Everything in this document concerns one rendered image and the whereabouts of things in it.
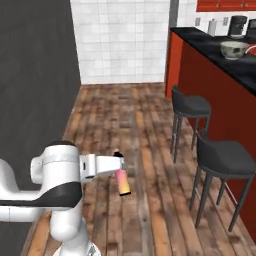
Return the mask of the pale green bowl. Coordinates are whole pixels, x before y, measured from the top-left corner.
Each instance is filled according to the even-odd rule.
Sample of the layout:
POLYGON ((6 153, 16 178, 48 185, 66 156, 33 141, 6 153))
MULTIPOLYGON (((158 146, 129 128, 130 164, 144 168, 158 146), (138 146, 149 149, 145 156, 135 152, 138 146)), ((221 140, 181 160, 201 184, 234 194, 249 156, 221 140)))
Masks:
POLYGON ((221 54, 229 60, 236 60, 245 54, 249 45, 239 41, 224 41, 220 44, 221 54))

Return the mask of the black small appliance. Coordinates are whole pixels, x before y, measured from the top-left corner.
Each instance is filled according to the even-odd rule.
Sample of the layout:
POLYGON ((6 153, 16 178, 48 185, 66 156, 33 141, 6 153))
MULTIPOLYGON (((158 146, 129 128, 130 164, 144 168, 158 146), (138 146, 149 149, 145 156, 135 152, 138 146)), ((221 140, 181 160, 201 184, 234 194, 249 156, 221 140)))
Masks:
POLYGON ((249 20, 246 35, 256 38, 256 19, 249 20))

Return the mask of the red wall cupboards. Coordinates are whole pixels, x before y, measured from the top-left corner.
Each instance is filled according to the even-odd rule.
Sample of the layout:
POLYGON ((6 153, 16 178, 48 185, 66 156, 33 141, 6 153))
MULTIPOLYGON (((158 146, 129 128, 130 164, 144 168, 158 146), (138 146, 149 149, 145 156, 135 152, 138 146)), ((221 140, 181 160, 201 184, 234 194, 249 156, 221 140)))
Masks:
POLYGON ((197 0, 196 11, 256 11, 256 0, 197 0))

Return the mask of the dark grey fridge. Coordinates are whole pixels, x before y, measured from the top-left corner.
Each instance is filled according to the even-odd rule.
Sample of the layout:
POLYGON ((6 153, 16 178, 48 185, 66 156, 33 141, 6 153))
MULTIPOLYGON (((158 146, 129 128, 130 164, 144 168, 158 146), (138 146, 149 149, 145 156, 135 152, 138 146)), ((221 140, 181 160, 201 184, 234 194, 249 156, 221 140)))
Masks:
POLYGON ((81 82, 70 0, 0 0, 0 158, 22 190, 63 136, 81 82))

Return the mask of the white canister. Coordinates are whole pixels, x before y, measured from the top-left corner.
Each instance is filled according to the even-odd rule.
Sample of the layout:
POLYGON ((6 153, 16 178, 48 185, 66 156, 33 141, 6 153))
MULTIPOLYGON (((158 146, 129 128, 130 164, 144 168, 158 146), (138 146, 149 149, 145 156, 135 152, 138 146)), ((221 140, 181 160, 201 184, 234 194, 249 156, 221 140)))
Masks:
POLYGON ((210 20, 208 24, 207 33, 211 36, 214 36, 216 32, 216 26, 217 26, 217 21, 215 19, 210 20))

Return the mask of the black coffee machine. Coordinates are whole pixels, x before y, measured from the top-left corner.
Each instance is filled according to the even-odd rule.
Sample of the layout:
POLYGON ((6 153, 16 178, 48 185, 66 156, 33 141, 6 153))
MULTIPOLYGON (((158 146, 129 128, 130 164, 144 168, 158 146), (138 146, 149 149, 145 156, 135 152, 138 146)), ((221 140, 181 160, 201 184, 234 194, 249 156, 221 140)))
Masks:
POLYGON ((247 22, 247 17, 243 15, 234 15, 231 17, 228 36, 231 38, 242 38, 244 25, 247 22))

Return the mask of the black bar stool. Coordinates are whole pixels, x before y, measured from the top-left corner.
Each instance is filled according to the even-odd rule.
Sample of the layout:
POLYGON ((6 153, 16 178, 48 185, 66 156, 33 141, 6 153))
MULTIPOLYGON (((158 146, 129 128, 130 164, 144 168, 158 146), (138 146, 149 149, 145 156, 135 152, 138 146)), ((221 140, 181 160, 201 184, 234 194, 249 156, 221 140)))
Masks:
POLYGON ((194 148, 196 132, 198 131, 199 127, 199 120, 201 118, 204 118, 204 128, 208 129, 212 109, 210 104, 204 97, 198 95, 185 95, 178 89, 177 86, 172 87, 172 105, 174 112, 174 120, 172 126, 170 152, 174 153, 173 161, 176 161, 182 120, 184 118, 195 119, 191 143, 191 148, 194 148))
POLYGON ((194 205, 201 172, 204 171, 206 176, 200 197, 195 227, 198 227, 200 224, 202 212, 214 177, 221 180, 221 187, 216 201, 217 205, 220 204, 226 182, 229 179, 245 180, 244 188, 239 201, 236 203, 235 211, 228 228, 228 231, 231 232, 244 204, 254 175, 256 174, 256 162, 239 142, 230 140, 213 141, 208 137, 205 129, 197 131, 196 152, 197 170, 189 209, 192 209, 194 205))

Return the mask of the pink and yellow soda can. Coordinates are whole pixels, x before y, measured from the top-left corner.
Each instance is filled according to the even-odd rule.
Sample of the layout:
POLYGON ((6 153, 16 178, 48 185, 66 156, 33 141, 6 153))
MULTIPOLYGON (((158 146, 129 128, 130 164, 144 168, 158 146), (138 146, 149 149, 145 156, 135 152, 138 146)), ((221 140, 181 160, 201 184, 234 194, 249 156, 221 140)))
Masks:
POLYGON ((130 185, 128 183, 128 176, 126 170, 118 170, 115 173, 116 181, 118 185, 119 195, 124 196, 131 193, 130 185))

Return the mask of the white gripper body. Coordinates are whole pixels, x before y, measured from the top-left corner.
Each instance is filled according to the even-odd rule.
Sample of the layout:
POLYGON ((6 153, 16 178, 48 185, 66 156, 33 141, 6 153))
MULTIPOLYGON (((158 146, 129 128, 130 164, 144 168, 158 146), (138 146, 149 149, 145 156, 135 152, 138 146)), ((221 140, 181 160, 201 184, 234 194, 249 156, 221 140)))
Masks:
POLYGON ((122 168, 122 160, 115 156, 96 157, 96 175, 111 174, 122 168))

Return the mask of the red dining counter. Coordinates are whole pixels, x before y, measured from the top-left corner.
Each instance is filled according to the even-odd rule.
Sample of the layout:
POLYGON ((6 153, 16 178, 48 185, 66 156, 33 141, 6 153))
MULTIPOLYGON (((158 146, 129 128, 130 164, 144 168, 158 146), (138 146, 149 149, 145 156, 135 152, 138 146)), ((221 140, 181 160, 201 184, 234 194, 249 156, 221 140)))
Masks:
MULTIPOLYGON (((221 54, 220 42, 194 28, 170 30, 166 96, 172 100, 172 87, 185 95, 204 97, 212 113, 208 129, 213 141, 239 142, 256 162, 256 57, 228 60, 221 54)), ((238 215, 256 232, 256 180, 253 179, 238 215)))

